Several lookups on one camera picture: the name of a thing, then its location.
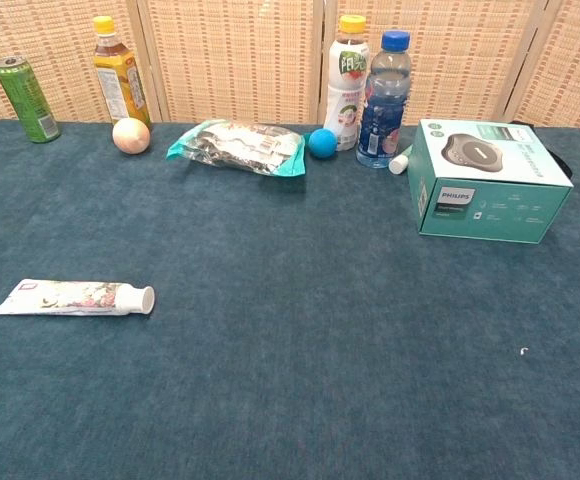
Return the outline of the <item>teal Philips speaker box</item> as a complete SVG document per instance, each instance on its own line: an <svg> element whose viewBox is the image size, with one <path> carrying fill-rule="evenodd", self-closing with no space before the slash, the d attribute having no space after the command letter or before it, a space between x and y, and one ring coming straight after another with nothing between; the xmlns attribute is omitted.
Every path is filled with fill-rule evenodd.
<svg viewBox="0 0 580 480"><path fill-rule="evenodd" d="M408 159L422 235L538 244L573 189L525 123L422 119Z"/></svg>

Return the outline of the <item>small white tube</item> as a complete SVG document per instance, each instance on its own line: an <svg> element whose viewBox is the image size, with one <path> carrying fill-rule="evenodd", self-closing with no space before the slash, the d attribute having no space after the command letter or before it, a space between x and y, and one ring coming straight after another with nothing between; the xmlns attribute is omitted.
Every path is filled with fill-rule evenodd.
<svg viewBox="0 0 580 480"><path fill-rule="evenodd" d="M406 171L409 164L412 148L412 145L408 146L389 162L388 168L392 174L400 175Z"/></svg>

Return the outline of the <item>beige onion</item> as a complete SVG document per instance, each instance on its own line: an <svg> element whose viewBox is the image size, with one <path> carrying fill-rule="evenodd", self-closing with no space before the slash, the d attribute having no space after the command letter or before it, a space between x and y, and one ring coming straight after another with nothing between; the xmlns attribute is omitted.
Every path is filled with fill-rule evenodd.
<svg viewBox="0 0 580 480"><path fill-rule="evenodd" d="M151 134L149 128L142 121L129 117L120 119L115 123L112 139L120 151L137 155L148 148Z"/></svg>

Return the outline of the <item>blue-capped water bottle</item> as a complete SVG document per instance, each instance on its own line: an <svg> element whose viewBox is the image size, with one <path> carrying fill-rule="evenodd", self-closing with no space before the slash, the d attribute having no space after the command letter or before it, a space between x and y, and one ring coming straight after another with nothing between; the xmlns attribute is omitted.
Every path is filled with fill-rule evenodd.
<svg viewBox="0 0 580 480"><path fill-rule="evenodd" d="M356 157L364 166L386 168L398 136L411 88L410 33L387 30L366 79Z"/></svg>

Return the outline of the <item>green drink can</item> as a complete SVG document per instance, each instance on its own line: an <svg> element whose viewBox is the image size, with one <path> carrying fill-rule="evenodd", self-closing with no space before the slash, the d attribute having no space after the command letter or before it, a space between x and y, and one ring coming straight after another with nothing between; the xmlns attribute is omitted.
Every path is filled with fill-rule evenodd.
<svg viewBox="0 0 580 480"><path fill-rule="evenodd" d="M0 59L0 84L30 141L47 143L60 136L36 75L24 57Z"/></svg>

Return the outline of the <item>teal snack bag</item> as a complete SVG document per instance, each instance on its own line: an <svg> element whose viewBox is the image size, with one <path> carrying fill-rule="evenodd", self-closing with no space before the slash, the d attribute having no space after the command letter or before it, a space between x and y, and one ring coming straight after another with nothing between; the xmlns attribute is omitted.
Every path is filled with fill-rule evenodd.
<svg viewBox="0 0 580 480"><path fill-rule="evenodd" d="M304 137L288 128L213 119L183 133L166 158L291 178L306 173L304 152Z"/></svg>

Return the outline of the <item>yellow tea bottle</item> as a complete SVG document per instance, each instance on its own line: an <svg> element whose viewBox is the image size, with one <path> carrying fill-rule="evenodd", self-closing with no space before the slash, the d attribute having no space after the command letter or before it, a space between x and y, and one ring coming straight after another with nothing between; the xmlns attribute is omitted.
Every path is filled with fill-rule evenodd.
<svg viewBox="0 0 580 480"><path fill-rule="evenodd" d="M151 119L134 53L116 34L110 16L93 18L97 43L94 65L113 123L134 118L151 126Z"/></svg>

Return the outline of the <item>blue felt table cover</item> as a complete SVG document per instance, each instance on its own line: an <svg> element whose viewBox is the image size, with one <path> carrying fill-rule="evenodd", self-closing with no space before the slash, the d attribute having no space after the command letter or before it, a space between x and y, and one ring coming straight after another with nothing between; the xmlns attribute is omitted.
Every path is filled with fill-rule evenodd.
<svg viewBox="0 0 580 480"><path fill-rule="evenodd" d="M151 286L126 316L0 316L0 480L580 480L580 129L541 243L422 236L351 155L293 179L0 121L0 304ZM519 355L528 347L525 356Z"/></svg>

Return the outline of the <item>white yellow-capped drink bottle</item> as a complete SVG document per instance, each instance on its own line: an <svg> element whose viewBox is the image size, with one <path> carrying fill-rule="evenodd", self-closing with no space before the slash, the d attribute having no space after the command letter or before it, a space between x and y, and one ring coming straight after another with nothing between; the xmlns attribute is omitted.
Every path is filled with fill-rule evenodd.
<svg viewBox="0 0 580 480"><path fill-rule="evenodd" d="M365 29L365 16L342 15L329 49L324 128L335 135L337 151L352 149L358 138L359 108L370 59Z"/></svg>

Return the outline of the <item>floral white toothpaste tube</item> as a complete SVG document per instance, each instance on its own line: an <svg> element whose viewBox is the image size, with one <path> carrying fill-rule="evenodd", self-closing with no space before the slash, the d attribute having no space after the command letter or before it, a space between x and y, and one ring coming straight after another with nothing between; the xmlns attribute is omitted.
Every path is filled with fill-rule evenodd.
<svg viewBox="0 0 580 480"><path fill-rule="evenodd" d="M0 316L126 316L149 314L151 286L128 283L23 279L0 304Z"/></svg>

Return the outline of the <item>small blue ball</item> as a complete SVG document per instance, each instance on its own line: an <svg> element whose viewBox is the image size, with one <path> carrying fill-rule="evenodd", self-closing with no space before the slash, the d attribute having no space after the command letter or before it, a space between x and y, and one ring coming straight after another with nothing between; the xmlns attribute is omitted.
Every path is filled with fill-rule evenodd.
<svg viewBox="0 0 580 480"><path fill-rule="evenodd" d="M317 129L308 137L308 149L313 157L330 158L337 151L337 137L326 128Z"/></svg>

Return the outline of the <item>bamboo folding screen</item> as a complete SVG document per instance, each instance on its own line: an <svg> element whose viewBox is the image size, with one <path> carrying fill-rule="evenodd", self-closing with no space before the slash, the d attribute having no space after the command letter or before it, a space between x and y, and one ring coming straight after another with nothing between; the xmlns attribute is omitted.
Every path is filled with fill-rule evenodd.
<svg viewBox="0 0 580 480"><path fill-rule="evenodd" d="M410 33L405 120L580 127L580 0L0 0L0 59L31 63L55 117L105 122L93 19L135 53L153 121L317 124L341 16ZM13 109L0 86L0 119Z"/></svg>

